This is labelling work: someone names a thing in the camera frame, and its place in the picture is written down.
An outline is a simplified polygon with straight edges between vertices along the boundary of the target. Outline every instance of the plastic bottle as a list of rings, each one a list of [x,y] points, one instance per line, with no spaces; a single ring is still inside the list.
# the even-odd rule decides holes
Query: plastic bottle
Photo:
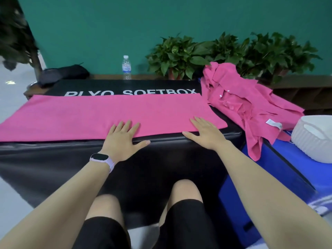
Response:
[[[130,80],[131,79],[131,64],[130,64],[130,61],[129,61],[127,55],[123,56],[122,72],[123,72],[123,79],[124,80]]]

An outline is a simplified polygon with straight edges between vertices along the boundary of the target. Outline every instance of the green wall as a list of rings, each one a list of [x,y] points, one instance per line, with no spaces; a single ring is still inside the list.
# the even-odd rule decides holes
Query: green wall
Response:
[[[160,37],[213,40],[223,31],[240,39],[257,33],[310,40],[332,73],[332,0],[19,0],[48,67],[80,64],[93,74],[120,74],[129,55],[133,74]]]

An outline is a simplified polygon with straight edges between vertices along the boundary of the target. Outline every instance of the smartwatch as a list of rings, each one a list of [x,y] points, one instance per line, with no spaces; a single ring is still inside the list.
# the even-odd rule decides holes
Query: smartwatch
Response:
[[[95,153],[90,157],[90,161],[93,162],[103,162],[107,163],[110,166],[110,173],[114,169],[114,162],[108,155],[100,154],[100,153]]]

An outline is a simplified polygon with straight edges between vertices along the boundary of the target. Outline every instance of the pink cloth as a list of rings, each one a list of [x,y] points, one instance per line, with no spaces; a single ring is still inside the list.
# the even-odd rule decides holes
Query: pink cloth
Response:
[[[234,64],[211,62],[203,74],[202,97],[245,130],[248,153],[254,161],[261,156],[263,138],[271,144],[276,139],[290,140],[284,131],[266,122],[271,119],[281,123],[282,130],[292,130],[303,116],[302,108],[274,95],[257,80],[241,78]]]
[[[197,131],[194,116],[227,127],[200,94],[34,95],[0,124],[0,141],[105,139],[113,124],[130,119],[141,123],[135,137]]]

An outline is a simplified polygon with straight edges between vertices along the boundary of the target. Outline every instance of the black bag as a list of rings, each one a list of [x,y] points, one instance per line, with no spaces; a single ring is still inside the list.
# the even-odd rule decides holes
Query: black bag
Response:
[[[61,68],[49,68],[42,71],[38,84],[41,88],[49,87],[61,79],[86,79],[90,73],[81,65]]]

